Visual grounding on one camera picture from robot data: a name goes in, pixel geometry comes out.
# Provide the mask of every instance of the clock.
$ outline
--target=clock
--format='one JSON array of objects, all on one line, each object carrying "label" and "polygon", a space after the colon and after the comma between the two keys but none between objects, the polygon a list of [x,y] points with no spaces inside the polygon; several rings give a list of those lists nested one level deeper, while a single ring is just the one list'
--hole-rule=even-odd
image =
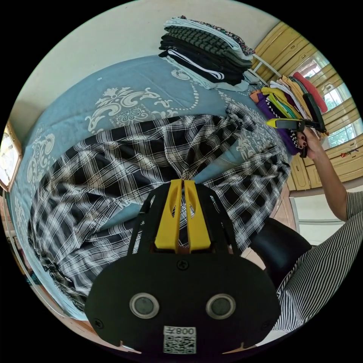
[{"label": "clock", "polygon": [[21,160],[22,148],[8,121],[0,145],[0,185],[6,192],[11,190]]}]

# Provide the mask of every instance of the blue bedspread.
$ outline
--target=blue bedspread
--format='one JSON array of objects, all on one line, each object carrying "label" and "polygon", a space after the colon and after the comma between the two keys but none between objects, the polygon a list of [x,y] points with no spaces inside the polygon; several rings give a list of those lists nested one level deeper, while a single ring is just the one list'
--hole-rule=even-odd
[{"label": "blue bedspread", "polygon": [[[27,240],[30,207],[38,182],[47,169],[70,147],[93,134],[134,122],[191,114],[225,115],[226,105],[239,104],[254,118],[258,129],[246,135],[195,181],[201,183],[277,144],[288,161],[285,145],[274,129],[265,125],[265,117],[246,92],[207,90],[189,76],[158,56],[148,56],[114,64],[100,70],[61,95],[40,116],[23,144],[23,161],[7,198],[16,234],[40,282],[71,317],[87,320],[84,313],[55,287]],[[108,224],[134,217],[138,205],[122,210]]]}]

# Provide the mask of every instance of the plaid shirt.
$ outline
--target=plaid shirt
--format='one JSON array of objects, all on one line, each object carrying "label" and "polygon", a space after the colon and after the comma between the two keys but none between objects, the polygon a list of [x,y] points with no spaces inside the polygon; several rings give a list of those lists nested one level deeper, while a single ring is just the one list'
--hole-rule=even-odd
[{"label": "plaid shirt", "polygon": [[[43,177],[28,224],[29,245],[80,310],[92,283],[127,253],[133,221],[103,225],[171,179],[193,179],[254,121],[230,104],[227,116],[192,115],[101,132],[70,148]],[[242,252],[275,206],[290,167],[271,147],[205,183],[234,223]],[[180,243],[187,245],[185,201]]]}]

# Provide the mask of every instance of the wall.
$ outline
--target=wall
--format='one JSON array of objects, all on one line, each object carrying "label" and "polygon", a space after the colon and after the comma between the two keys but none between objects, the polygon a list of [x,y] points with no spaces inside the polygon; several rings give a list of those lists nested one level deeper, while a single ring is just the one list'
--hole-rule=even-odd
[{"label": "wall", "polygon": [[[363,185],[348,189],[349,192],[363,191]],[[312,245],[319,245],[343,226],[330,210],[325,195],[293,198],[295,220],[299,222],[299,233]]]},{"label": "wall", "polygon": [[48,105],[86,76],[160,53],[164,22],[181,15],[225,27],[250,47],[278,23],[261,10],[231,0],[138,0],[106,11],[66,36],[30,75],[10,115],[19,140]]}]

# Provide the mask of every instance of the striped shirt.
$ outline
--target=striped shirt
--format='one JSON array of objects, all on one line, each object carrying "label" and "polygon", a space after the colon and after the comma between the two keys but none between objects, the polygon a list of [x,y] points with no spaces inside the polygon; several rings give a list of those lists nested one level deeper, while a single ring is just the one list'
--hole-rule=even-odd
[{"label": "striped shirt", "polygon": [[363,239],[363,191],[347,194],[347,222],[302,255],[278,288],[281,315],[273,330],[291,332],[315,316],[347,276]]}]

